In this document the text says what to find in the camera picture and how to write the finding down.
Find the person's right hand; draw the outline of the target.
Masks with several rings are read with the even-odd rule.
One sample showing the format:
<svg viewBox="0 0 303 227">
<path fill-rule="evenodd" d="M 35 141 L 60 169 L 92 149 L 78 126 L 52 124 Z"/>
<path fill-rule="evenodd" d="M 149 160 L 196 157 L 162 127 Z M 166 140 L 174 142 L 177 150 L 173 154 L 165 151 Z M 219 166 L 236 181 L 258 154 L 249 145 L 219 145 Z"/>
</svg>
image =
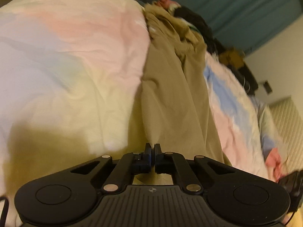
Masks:
<svg viewBox="0 0 303 227">
<path fill-rule="evenodd" d="M 268 177 L 271 181 L 278 182 L 287 172 L 277 148 L 273 148 L 268 154 L 265 165 L 268 170 Z"/>
</svg>

